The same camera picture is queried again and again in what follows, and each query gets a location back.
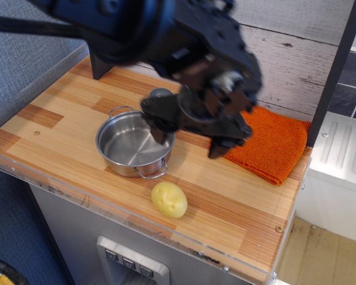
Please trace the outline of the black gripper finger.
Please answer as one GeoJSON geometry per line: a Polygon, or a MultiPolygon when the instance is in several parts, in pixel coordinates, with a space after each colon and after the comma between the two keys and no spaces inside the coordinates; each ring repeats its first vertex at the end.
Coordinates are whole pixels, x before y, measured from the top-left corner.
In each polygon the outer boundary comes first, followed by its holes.
{"type": "Polygon", "coordinates": [[[140,107],[157,143],[163,144],[168,134],[174,134],[179,129],[177,96],[143,99],[140,107]]]}
{"type": "Polygon", "coordinates": [[[228,115],[211,127],[210,159],[227,154],[232,148],[242,146],[252,135],[252,129],[241,113],[228,115]]]}

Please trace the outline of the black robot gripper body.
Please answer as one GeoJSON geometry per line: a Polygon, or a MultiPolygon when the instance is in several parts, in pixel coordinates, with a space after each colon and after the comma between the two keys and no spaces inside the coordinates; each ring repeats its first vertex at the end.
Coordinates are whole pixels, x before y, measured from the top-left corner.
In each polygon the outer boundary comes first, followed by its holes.
{"type": "Polygon", "coordinates": [[[152,66],[177,81],[179,129],[210,137],[228,115],[251,111],[262,87],[258,60],[249,52],[232,1],[173,1],[163,54],[152,66]]]}

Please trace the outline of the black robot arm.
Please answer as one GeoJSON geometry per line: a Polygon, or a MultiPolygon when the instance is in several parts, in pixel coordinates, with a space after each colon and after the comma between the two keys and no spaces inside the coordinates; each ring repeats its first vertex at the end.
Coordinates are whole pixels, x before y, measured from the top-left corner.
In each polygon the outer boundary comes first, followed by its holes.
{"type": "Polygon", "coordinates": [[[244,144],[262,87],[233,1],[35,1],[51,17],[76,27],[102,61],[144,62],[181,85],[178,94],[145,99],[146,122],[165,133],[180,129],[211,139],[214,159],[244,144]]]}

